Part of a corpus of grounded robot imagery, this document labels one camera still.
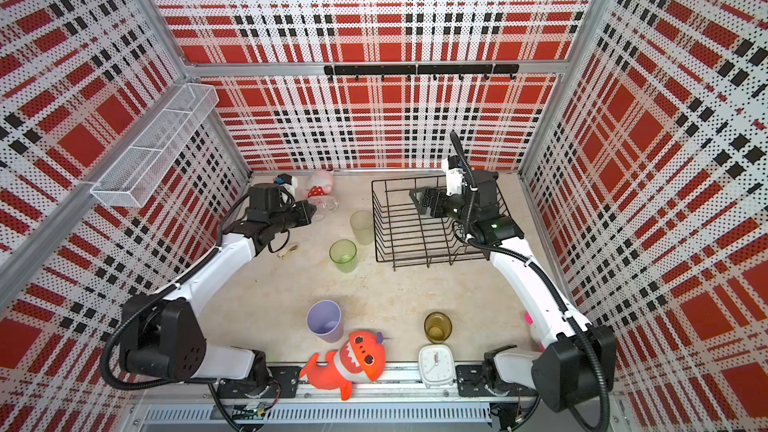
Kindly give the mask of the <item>clear glass cup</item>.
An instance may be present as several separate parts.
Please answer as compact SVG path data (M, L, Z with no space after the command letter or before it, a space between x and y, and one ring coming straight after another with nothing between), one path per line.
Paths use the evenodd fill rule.
M309 196L307 200L316 207L319 215L335 212L339 207L338 200L332 195Z

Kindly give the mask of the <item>bright green plastic cup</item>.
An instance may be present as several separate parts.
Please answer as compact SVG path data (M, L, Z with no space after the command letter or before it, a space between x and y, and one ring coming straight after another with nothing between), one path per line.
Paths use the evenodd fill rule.
M342 273L351 273L357 267L356 244L348 239L334 242L329 249L329 257L335 267Z

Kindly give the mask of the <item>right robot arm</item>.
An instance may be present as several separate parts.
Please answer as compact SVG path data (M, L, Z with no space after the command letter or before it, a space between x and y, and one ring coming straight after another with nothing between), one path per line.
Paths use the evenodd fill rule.
M532 320L540 352L511 349L491 360L496 376L537 392L554 412L567 410L585 431L605 431L611 422L617 346L613 329L593 324L554 284L535 257L521 227L502 212L495 172L475 171L459 135L445 158L442 187L410 191L422 216L448 218L462 245L479 250L512 286Z

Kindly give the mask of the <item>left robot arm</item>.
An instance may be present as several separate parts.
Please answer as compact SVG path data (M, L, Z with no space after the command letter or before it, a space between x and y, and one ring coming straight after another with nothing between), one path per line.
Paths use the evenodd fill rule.
M99 360L106 384L137 391L227 380L256 393L271 385L263 352L213 344L199 317L240 268L273 249L276 236L311 223L317 208L296 198L297 184L296 178L280 174L250 186L222 218L207 253L166 286L123 305L120 324Z

